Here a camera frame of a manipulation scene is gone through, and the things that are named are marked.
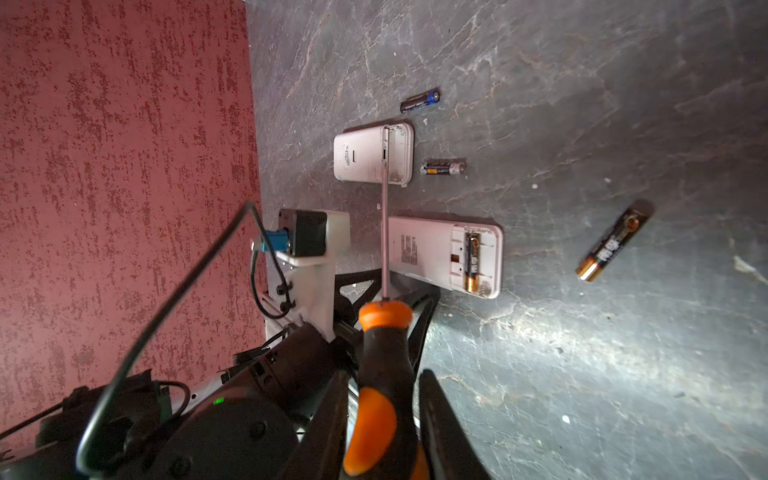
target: orange screwdriver handle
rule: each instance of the orange screwdriver handle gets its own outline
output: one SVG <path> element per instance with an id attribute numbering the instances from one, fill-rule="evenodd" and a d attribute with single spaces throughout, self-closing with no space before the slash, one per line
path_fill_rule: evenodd
<path id="1" fill-rule="evenodd" d="M 407 333 L 413 313 L 403 302 L 368 303 L 360 309 L 363 354 L 355 430 L 344 458 L 351 477 L 428 478 L 413 424 L 415 374 Z"/>

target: screw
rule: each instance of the screw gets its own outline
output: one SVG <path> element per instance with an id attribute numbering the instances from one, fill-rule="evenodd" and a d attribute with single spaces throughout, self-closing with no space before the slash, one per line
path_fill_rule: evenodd
<path id="1" fill-rule="evenodd" d="M 192 462 L 185 457 L 176 457 L 173 463 L 170 464 L 168 469 L 168 475 L 173 478 L 184 478 L 189 475 L 192 470 Z"/>
<path id="2" fill-rule="evenodd" d="M 257 442 L 266 433 L 266 423 L 259 421 L 250 426 L 250 437 Z"/>

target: screwdriver shaft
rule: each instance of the screwdriver shaft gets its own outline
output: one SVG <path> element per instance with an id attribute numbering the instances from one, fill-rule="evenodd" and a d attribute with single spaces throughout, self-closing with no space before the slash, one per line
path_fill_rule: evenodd
<path id="1" fill-rule="evenodd" d="M 385 150 L 382 160 L 382 300 L 389 300 L 389 156 Z"/>

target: red textured wall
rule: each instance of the red textured wall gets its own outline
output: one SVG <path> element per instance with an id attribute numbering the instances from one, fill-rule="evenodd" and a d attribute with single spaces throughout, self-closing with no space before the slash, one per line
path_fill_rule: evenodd
<path id="1" fill-rule="evenodd" d="M 259 181 L 241 0 L 0 4 L 5 429 L 106 383 Z M 140 368 L 191 384 L 263 341 L 244 230 Z"/>

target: gray floor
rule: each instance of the gray floor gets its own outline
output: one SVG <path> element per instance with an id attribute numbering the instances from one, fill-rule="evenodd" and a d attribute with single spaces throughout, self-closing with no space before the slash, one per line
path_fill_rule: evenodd
<path id="1" fill-rule="evenodd" d="M 249 2 L 265 219 L 349 211 L 344 271 L 379 265 L 379 188 L 334 178 L 334 135 L 442 89 L 415 163 L 466 177 L 415 174 L 392 214 L 505 229 L 501 296 L 446 293 L 422 363 L 494 476 L 768 478 L 764 3 Z"/>

